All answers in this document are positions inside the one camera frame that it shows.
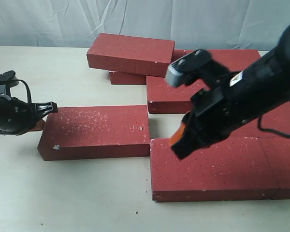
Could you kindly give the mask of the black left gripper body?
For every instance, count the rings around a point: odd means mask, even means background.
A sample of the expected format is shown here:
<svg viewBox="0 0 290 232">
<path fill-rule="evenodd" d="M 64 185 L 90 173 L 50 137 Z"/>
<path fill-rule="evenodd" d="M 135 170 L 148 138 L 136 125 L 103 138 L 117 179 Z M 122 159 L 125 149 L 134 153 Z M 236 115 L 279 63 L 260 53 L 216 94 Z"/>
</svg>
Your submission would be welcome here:
<svg viewBox="0 0 290 232">
<path fill-rule="evenodd" d="M 43 120 L 48 114 L 57 112 L 57 104 L 52 101 L 25 103 L 16 98 L 7 100 L 0 97 L 0 135 L 25 134 L 39 120 Z"/>
</svg>

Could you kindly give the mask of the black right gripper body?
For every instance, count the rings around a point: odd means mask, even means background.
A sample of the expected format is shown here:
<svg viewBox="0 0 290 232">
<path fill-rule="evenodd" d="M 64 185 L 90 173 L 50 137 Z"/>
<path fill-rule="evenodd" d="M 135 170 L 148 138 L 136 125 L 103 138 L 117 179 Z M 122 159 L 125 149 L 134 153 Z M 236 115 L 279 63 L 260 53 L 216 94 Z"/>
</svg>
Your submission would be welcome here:
<svg viewBox="0 0 290 232">
<path fill-rule="evenodd" d="M 192 109 L 181 120 L 186 125 L 182 138 L 171 150 L 182 160 L 226 140 L 233 131 L 268 112 L 262 100 L 251 89 L 230 86 L 229 82 L 199 90 L 191 97 Z"/>
</svg>

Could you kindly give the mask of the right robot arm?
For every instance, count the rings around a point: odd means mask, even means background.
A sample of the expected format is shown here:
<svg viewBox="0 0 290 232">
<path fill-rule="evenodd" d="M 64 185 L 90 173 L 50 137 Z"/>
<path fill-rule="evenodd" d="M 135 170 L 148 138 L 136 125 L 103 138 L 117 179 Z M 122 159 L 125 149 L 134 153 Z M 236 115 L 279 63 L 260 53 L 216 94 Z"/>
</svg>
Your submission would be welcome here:
<svg viewBox="0 0 290 232">
<path fill-rule="evenodd" d="M 165 81 L 172 87 L 202 80 L 192 108 L 171 137 L 171 149 L 182 160 L 198 149 L 226 140 L 252 120 L 290 100 L 290 25 L 275 48 L 241 71 L 230 71 L 204 49 L 168 66 Z"/>
</svg>

